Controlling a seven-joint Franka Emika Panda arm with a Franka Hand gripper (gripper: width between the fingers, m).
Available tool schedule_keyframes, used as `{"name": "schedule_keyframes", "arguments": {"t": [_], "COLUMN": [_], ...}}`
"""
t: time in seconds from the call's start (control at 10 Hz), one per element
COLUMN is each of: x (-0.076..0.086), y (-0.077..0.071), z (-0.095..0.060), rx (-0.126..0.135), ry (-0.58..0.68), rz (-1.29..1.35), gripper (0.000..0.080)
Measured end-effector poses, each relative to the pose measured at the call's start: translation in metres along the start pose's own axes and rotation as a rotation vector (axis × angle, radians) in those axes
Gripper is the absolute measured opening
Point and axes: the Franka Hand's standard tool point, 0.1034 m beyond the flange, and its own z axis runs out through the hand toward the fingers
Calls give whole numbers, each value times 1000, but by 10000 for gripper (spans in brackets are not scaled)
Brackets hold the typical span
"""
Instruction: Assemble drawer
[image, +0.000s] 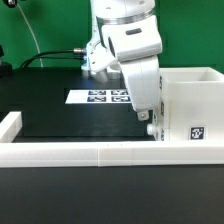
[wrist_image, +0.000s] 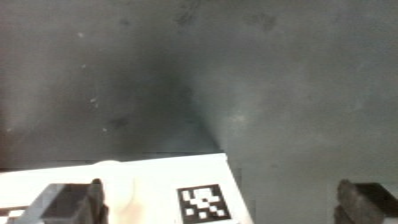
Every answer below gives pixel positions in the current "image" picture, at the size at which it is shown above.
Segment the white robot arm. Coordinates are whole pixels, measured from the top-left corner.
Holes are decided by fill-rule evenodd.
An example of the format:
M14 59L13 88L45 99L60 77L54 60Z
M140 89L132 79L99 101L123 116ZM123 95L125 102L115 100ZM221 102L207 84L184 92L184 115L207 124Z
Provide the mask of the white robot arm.
M162 40L155 0L90 0L92 37L84 70L99 82L122 77L132 107L143 121L159 103Z

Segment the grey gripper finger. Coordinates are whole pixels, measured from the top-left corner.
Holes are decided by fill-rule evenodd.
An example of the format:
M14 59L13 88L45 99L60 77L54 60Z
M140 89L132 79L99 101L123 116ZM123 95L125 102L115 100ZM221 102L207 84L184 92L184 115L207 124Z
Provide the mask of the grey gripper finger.
M149 119L149 111L143 110L137 113L137 117L139 121L145 121Z

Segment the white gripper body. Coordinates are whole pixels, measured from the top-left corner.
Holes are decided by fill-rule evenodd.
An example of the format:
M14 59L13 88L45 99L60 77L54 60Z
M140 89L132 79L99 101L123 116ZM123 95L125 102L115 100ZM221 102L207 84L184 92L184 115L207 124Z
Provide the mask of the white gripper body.
M90 70L99 73L106 68L119 68L133 109L142 112L154 109L159 102L159 63L162 52L157 19L102 27L103 46L89 55Z

